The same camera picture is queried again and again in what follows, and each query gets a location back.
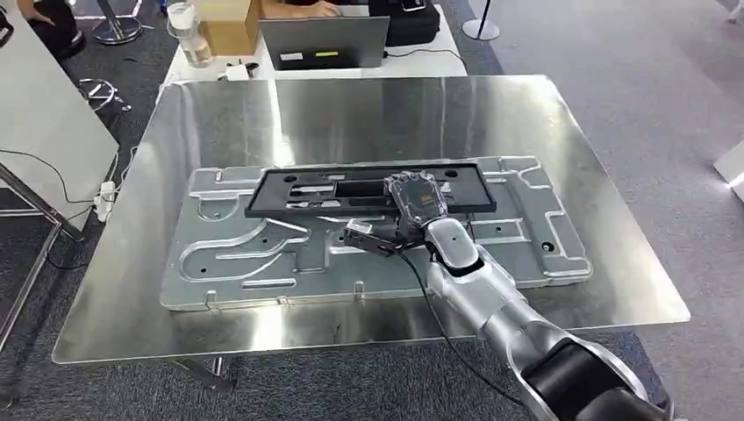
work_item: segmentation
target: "robotic arm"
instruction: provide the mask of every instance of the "robotic arm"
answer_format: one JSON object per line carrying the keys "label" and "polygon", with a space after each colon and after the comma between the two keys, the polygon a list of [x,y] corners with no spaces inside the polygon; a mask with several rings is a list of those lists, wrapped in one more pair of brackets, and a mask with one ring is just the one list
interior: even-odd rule
{"label": "robotic arm", "polygon": [[403,172],[387,178],[386,186],[401,211],[397,237],[382,239],[371,225],[352,220],[346,243],[383,255],[426,245],[432,253],[428,287],[488,341],[539,420],[671,419],[671,405],[664,410],[651,404],[618,357],[553,325],[529,306],[512,276],[475,244],[460,221],[447,216],[432,175]]}

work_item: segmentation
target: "metal table top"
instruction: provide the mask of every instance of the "metal table top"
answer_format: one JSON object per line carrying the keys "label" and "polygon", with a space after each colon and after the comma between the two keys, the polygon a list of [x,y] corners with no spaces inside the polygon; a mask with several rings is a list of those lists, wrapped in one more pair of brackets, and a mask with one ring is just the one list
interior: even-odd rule
{"label": "metal table top", "polygon": [[[586,247],[587,282],[524,290],[577,330],[690,313],[544,76],[199,82],[165,88],[54,348],[58,363],[436,339],[421,297],[171,312],[158,302],[196,168],[534,155]],[[470,334],[436,303],[453,336]]]}

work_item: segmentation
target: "silver robot arm segment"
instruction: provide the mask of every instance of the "silver robot arm segment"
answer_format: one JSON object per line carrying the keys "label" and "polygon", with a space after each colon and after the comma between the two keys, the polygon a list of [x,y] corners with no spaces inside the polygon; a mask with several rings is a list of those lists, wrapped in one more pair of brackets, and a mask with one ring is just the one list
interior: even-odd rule
{"label": "silver robot arm segment", "polygon": [[664,420],[635,374],[602,346],[548,322],[514,279],[454,218],[424,225],[433,246],[427,283],[504,361],[540,420]]}

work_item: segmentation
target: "water bottle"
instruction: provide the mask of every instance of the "water bottle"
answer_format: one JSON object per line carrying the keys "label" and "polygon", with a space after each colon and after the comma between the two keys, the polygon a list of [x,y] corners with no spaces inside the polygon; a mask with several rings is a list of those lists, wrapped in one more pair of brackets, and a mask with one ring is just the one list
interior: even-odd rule
{"label": "water bottle", "polygon": [[199,16],[193,4],[168,6],[168,33],[178,39],[191,66],[205,68],[214,60],[209,43],[199,33]]}

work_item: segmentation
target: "person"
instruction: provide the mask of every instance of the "person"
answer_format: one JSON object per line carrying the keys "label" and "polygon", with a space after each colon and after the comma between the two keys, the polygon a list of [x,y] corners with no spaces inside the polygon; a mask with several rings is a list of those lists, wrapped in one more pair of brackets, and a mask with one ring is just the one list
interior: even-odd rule
{"label": "person", "polygon": [[266,19],[334,18],[340,16],[339,7],[325,0],[310,2],[295,0],[292,4],[282,0],[262,0],[263,17]]}
{"label": "person", "polygon": [[46,49],[62,60],[80,45],[82,32],[77,30],[75,17],[65,0],[17,0],[18,11],[28,21]]}

